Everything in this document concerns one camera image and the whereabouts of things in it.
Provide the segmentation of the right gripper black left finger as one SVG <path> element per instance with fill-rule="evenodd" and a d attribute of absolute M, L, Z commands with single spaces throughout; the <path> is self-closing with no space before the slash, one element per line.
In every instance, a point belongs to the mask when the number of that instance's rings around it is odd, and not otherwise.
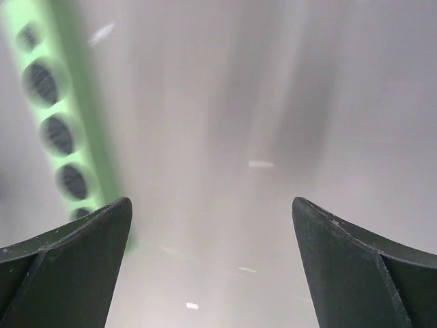
<path fill-rule="evenodd" d="M 1 248 L 1 326 L 104 327 L 131 222 L 122 197 Z"/>

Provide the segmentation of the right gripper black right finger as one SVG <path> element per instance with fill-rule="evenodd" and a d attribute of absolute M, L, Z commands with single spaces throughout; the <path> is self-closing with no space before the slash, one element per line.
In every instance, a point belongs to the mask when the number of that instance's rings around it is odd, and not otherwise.
<path fill-rule="evenodd" d="M 435 327 L 436 255 L 347 222 L 303 197 L 292 219 L 320 327 Z"/>

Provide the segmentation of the green power strip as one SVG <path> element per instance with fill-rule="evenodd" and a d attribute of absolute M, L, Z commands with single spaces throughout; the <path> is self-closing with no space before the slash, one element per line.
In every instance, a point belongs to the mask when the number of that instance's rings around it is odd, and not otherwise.
<path fill-rule="evenodd" d="M 1 244 L 120 198 L 76 1 L 1 2 Z"/>

